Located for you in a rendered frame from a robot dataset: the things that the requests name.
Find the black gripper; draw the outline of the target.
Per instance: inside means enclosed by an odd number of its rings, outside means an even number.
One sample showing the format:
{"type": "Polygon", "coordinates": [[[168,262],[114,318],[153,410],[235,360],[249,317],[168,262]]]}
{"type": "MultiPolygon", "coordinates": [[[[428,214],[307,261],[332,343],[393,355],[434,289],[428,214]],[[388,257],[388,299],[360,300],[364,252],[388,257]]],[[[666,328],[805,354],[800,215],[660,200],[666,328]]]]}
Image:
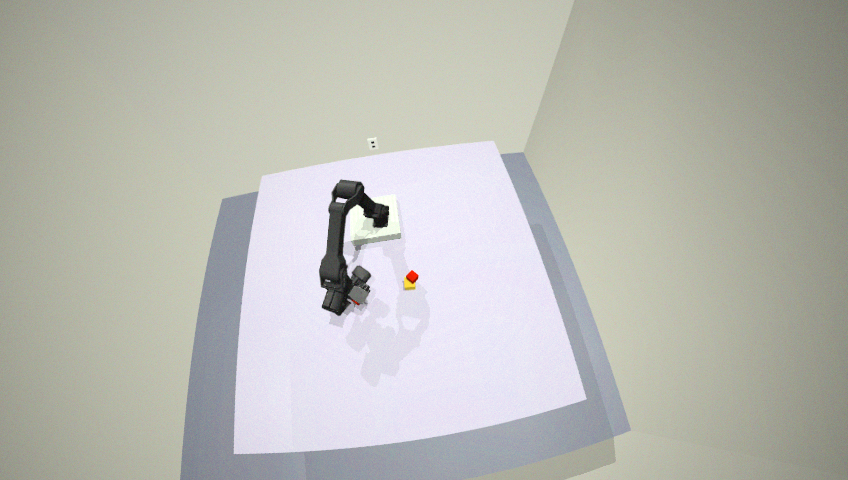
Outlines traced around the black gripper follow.
{"type": "MultiPolygon", "coordinates": [[[[343,292],[343,293],[344,293],[344,295],[345,295],[347,292],[350,292],[350,291],[351,291],[351,289],[355,286],[355,284],[362,284],[362,282],[363,282],[363,283],[366,283],[366,282],[369,280],[369,278],[371,277],[371,273],[370,273],[369,271],[367,271],[366,269],[362,268],[361,266],[357,266],[357,267],[355,267],[355,268],[352,270],[352,273],[353,273],[353,275],[351,276],[351,286],[349,287],[349,289],[348,289],[348,290],[346,290],[346,291],[344,290],[344,292],[343,292]],[[354,283],[354,282],[356,282],[356,283],[354,283]],[[354,283],[354,285],[353,285],[353,287],[352,287],[352,284],[353,284],[353,283],[354,283]]],[[[346,299],[347,299],[347,298],[346,298],[346,297],[344,297],[343,303],[342,303],[342,305],[341,305],[341,307],[340,307],[340,310],[339,310],[339,312],[340,312],[340,313],[334,313],[334,314],[336,314],[337,316],[341,316],[341,314],[343,313],[343,311],[349,307],[349,304],[351,304],[351,303],[350,303],[348,300],[346,300],[346,299]]]]}

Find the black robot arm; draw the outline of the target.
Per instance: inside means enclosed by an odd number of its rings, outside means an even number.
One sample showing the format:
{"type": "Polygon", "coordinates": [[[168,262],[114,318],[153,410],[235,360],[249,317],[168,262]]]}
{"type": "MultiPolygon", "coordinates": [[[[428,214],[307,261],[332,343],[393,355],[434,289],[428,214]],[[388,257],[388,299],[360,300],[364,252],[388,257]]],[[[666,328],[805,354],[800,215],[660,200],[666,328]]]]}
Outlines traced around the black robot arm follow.
{"type": "Polygon", "coordinates": [[[349,181],[340,179],[331,191],[332,200],[328,206],[329,225],[327,236],[326,254],[321,260],[319,268],[320,287],[327,289],[322,309],[340,313],[340,307],[344,297],[363,304],[370,286],[366,283],[352,284],[352,289],[344,295],[344,290],[351,286],[351,278],[347,274],[348,264],[343,256],[346,217],[355,206],[363,210],[363,215],[373,218],[372,227],[387,227],[389,217],[389,205],[374,202],[364,193],[365,187],[362,181],[349,181]],[[336,202],[337,198],[347,199],[345,203],[336,202]],[[330,282],[329,282],[330,281],[330,282]]]}

